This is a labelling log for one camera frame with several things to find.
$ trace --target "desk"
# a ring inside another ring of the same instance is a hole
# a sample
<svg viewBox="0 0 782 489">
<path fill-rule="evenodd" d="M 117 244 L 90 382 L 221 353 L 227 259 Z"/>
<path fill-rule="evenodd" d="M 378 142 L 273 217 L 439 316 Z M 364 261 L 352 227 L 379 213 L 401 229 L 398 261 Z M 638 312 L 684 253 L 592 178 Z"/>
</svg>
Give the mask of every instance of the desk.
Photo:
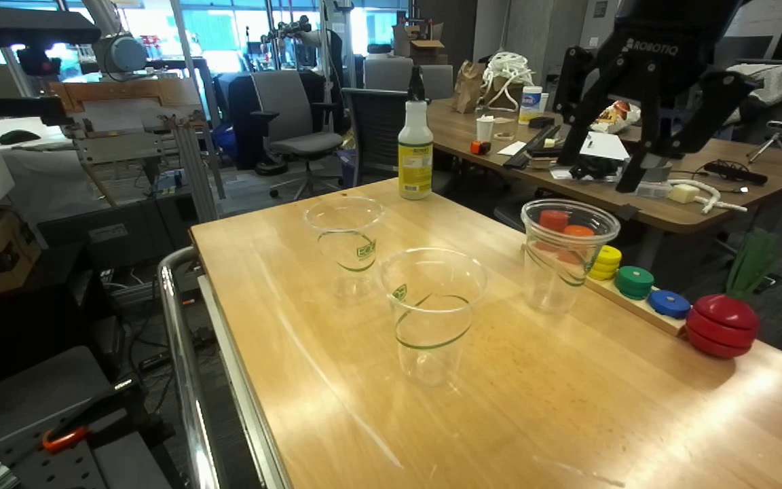
<svg viewBox="0 0 782 489">
<path fill-rule="evenodd" d="M 501 164 L 507 159 L 496 155 L 501 144 L 494 144 L 489 155 L 470 155 L 470 140 L 475 134 L 475 117 L 471 114 L 459 114 L 450 111 L 450 102 L 435 102 L 428 107 L 428 129 L 435 134 L 435 148 L 441 153 L 450 153 L 455 159 L 464 159 L 475 166 L 496 170 L 501 171 Z M 532 130 L 528 129 L 515 129 L 519 142 L 528 142 Z M 689 178 L 709 160 L 744 160 L 746 153 L 755 148 L 739 144 L 739 142 L 718 142 L 710 140 L 701 153 L 686 155 L 679 160 L 671 171 L 671 178 Z M 766 202 L 774 202 L 782 197 L 782 153 L 766 153 L 755 160 L 751 166 L 756 175 L 766 175 L 767 183 L 762 189 L 750 189 L 746 197 L 731 197 L 725 193 L 725 202 L 744 205 L 750 209 L 762 208 Z M 604 183 L 579 183 L 579 179 L 551 179 L 549 171 L 542 170 L 527 170 L 527 171 L 512 171 L 515 178 L 554 190 L 566 200 L 589 202 L 593 208 L 602 208 L 607 213 L 636 213 L 636 221 L 642 224 L 648 235 L 648 248 L 642 251 L 642 261 L 653 255 L 653 244 L 660 244 L 660 235 L 701 235 L 709 232 L 718 224 L 725 224 L 732 213 L 728 209 L 713 209 L 709 214 L 701 213 L 701 205 L 674 205 L 674 202 L 653 202 L 642 200 L 636 193 L 615 193 L 612 185 Z M 728 189 L 721 179 L 702 179 L 713 189 Z"/>
<path fill-rule="evenodd" d="M 300 214 L 344 193 L 387 208 L 379 259 L 428 244 L 485 263 L 447 387 L 398 372 L 379 297 L 333 300 Z M 344 193 L 192 229 L 269 486 L 782 486 L 782 350 L 701 357 L 602 289 L 549 320 L 522 300 L 519 232 L 401 202 L 394 179 Z"/>
</svg>

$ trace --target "floor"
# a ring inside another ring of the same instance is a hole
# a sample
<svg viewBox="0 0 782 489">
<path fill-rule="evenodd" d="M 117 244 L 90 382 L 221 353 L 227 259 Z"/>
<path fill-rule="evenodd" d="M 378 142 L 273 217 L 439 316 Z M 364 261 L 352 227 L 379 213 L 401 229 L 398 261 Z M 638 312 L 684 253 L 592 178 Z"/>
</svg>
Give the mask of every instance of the floor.
<svg viewBox="0 0 782 489">
<path fill-rule="evenodd" d="M 273 208 L 277 202 L 269 197 L 269 189 L 288 183 L 289 178 L 292 171 L 279 175 L 279 178 L 255 178 L 251 171 L 238 171 L 234 166 L 221 170 L 221 179 L 227 190 L 227 197 L 221 200 L 221 214 L 238 214 L 238 213 Z M 498 179 L 482 179 L 482 175 L 470 175 L 470 178 L 464 175 L 454 185 L 450 197 L 482 214 L 494 214 L 494 205 L 496 200 L 501 200 L 498 197 L 501 189 L 496 183 Z M 718 236 L 721 244 L 717 244 L 717 240 L 698 242 L 701 267 L 693 274 L 693 281 L 689 278 L 684 281 L 689 286 L 682 295 L 702 297 L 702 295 L 721 292 L 728 270 L 731 270 L 731 255 L 725 253 L 725 248 L 739 248 L 744 236 L 750 235 L 750 229 L 767 227 L 767 232 L 779 242 L 779 261 L 770 270 L 770 278 L 774 278 L 770 286 L 766 286 L 751 300 L 751 305 L 762 318 L 759 341 L 782 348 L 782 205 L 775 205 L 774 209 L 775 214 L 762 214 L 756 221 L 744 217 L 728 227 L 725 235 Z M 144 272 L 135 272 L 135 281 L 152 284 L 154 281 L 152 272 L 154 272 L 152 267 Z M 216 443 L 213 456 L 220 466 L 220 481 L 221 486 L 243 486 L 243 489 L 261 486 L 255 479 L 255 471 L 243 466 L 250 459 L 247 447 L 238 437 L 238 422 L 227 398 L 221 365 L 220 365 L 212 331 L 205 327 L 209 320 L 201 307 L 201 300 L 188 297 L 185 312 L 188 312 L 188 323 L 198 346 L 196 363 L 198 363 L 201 382 L 202 382 L 202 398 L 212 401 L 209 405 L 213 409 L 205 416 L 209 416 L 212 440 Z M 170 365 L 169 365 L 169 350 L 166 350 L 160 305 L 152 297 L 144 305 L 132 305 L 122 311 L 122 318 L 125 318 L 122 329 L 117 331 L 120 363 L 125 369 L 139 372 L 147 390 L 147 410 L 158 413 L 160 426 L 166 426 L 160 430 L 162 436 L 158 437 L 160 443 L 154 452 L 166 462 L 174 481 L 182 486 L 190 486 L 192 481 L 190 481 L 185 440 L 179 432 L 179 401 L 170 387 Z"/>
</svg>

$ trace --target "wooden table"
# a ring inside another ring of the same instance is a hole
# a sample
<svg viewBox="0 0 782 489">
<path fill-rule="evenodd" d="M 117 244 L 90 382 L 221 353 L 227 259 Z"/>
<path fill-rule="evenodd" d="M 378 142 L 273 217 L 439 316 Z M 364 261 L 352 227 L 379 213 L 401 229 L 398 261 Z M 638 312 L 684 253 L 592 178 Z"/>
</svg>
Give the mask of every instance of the wooden table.
<svg viewBox="0 0 782 489">
<path fill-rule="evenodd" d="M 507 159 L 498 155 L 498 151 L 511 142 L 494 144 L 489 155 L 471 155 L 470 140 L 475 137 L 475 117 L 454 111 L 450 102 L 435 102 L 428 107 L 428 129 L 435 134 L 437 151 L 450 153 L 455 159 L 464 159 L 470 164 L 501 171 L 501 164 Z M 528 130 L 528 129 L 515 129 L 515 142 L 528 142 L 532 134 L 534 130 Z M 750 148 L 750 144 L 710 140 L 701 153 L 679 160 L 674 166 L 671 178 L 689 179 L 693 171 L 698 171 L 709 160 L 740 164 L 740 160 L 746 160 L 746 153 L 751 153 L 751 151 L 755 148 Z M 779 151 L 759 155 L 751 170 L 756 175 L 766 175 L 767 183 L 762 189 L 750 189 L 746 197 L 725 193 L 721 197 L 725 202 L 744 205 L 744 208 L 755 209 L 755 208 L 762 208 L 766 202 L 782 197 L 782 153 Z M 642 224 L 653 232 L 668 232 L 668 235 L 701 235 L 706 229 L 725 224 L 732 214 L 728 209 L 713 209 L 713 213 L 702 214 L 701 205 L 674 205 L 674 202 L 653 202 L 653 200 L 636 197 L 636 193 L 615 193 L 612 185 L 604 185 L 604 183 L 554 179 L 546 166 L 527 170 L 527 171 L 511 171 L 511 175 L 528 179 L 532 185 L 554 190 L 558 197 L 598 205 L 607 213 L 636 214 L 638 224 Z M 710 178 L 706 178 L 702 183 L 713 185 L 717 190 L 739 189 L 739 185 L 731 185 L 725 179 L 710 179 Z"/>
<path fill-rule="evenodd" d="M 371 197 L 379 259 L 454 248 L 489 270 L 444 387 L 401 376 L 382 297 L 340 303 L 300 214 Z M 709 360 L 589 286 L 564 318 L 522 300 L 522 242 L 397 183 L 192 229 L 209 305 L 269 486 L 782 486 L 782 350 Z"/>
</svg>

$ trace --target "plastic bottle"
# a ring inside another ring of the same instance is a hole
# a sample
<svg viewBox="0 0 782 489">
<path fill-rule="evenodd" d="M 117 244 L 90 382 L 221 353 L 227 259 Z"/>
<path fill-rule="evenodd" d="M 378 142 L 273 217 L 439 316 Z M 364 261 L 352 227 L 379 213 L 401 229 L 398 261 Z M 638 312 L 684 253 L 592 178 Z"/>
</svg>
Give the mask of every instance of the plastic bottle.
<svg viewBox="0 0 782 489">
<path fill-rule="evenodd" d="M 435 134 L 425 129 L 425 102 L 407 102 L 407 122 L 397 137 L 397 178 L 401 200 L 425 200 L 435 189 Z"/>
<path fill-rule="evenodd" d="M 527 84 L 522 91 L 519 126 L 528 126 L 528 119 L 541 114 L 542 114 L 542 88 Z"/>
</svg>

